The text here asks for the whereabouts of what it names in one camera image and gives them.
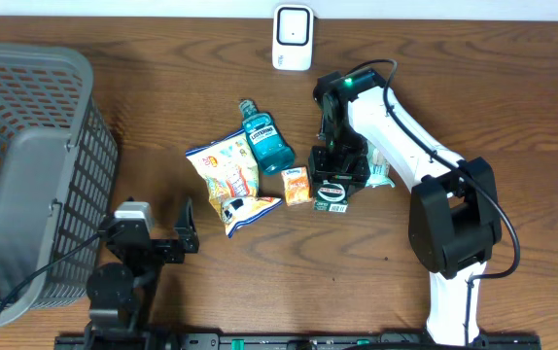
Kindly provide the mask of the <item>green and white small box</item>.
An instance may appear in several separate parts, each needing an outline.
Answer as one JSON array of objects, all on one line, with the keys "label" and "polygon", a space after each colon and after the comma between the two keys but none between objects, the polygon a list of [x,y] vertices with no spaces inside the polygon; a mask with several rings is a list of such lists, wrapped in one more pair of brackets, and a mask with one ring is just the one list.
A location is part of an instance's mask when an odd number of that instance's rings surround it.
[{"label": "green and white small box", "polygon": [[324,181],[315,191],[316,211],[345,213],[348,208],[347,192],[341,184]]}]

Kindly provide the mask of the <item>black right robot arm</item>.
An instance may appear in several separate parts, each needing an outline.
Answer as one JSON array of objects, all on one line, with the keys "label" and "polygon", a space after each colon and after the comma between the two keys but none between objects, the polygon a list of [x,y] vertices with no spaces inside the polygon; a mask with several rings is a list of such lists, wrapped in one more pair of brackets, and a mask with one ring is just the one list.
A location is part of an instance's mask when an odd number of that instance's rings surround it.
[{"label": "black right robot arm", "polygon": [[430,273],[427,332],[438,344],[471,344],[479,337],[476,277],[502,238],[491,166],[438,143],[369,67],[319,78],[313,98],[324,142],[309,157],[317,207],[343,211],[366,187],[373,174],[368,159],[379,152],[410,192],[408,238]]}]

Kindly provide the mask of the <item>orange tissue pack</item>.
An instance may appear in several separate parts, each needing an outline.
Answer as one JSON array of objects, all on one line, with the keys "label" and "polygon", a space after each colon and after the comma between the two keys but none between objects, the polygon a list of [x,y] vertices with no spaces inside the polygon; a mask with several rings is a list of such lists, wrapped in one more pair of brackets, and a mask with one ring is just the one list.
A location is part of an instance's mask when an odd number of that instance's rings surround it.
[{"label": "orange tissue pack", "polygon": [[310,202],[311,188],[305,166],[286,169],[281,172],[285,202],[288,206]]}]

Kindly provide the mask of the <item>teal wet wipes pack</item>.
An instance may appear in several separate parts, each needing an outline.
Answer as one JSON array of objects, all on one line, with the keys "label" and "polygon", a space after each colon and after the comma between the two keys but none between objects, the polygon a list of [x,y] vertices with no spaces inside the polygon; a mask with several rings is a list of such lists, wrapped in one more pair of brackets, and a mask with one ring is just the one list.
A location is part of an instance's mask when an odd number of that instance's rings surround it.
[{"label": "teal wet wipes pack", "polygon": [[366,186],[371,188],[389,186],[393,188],[395,183],[389,177],[390,164],[371,142],[367,142],[366,159],[369,169]]}]

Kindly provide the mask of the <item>teal mouthwash bottle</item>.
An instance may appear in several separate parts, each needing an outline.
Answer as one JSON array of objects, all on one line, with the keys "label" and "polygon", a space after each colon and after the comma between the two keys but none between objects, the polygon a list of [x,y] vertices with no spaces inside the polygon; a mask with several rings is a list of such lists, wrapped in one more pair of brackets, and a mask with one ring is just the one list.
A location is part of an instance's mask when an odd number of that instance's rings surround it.
[{"label": "teal mouthwash bottle", "polygon": [[249,147],[263,174],[273,175],[291,167],[296,156],[274,119],[267,112],[261,112],[251,99],[241,100],[238,108]]}]

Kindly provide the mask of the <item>yellow chips bag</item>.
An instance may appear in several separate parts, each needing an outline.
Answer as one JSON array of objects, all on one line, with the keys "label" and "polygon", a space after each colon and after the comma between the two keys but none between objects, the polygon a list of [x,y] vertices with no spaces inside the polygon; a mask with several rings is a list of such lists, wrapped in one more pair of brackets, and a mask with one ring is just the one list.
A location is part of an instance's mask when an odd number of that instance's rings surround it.
[{"label": "yellow chips bag", "polygon": [[186,158],[205,181],[228,238],[283,204],[281,198],[259,194],[259,167],[242,129],[187,150]]}]

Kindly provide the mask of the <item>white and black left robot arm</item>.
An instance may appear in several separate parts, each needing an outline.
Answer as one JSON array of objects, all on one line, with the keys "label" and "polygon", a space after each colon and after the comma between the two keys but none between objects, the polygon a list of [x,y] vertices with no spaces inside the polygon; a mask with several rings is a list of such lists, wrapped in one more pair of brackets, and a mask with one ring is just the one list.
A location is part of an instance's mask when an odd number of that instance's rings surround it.
[{"label": "white and black left robot arm", "polygon": [[159,277],[167,264],[180,264],[199,250],[192,201],[187,199],[173,229],[174,239],[151,237],[148,202],[129,199],[104,218],[100,241],[116,262],[97,267],[86,284],[90,300],[85,349],[179,349],[178,336],[148,325]]}]

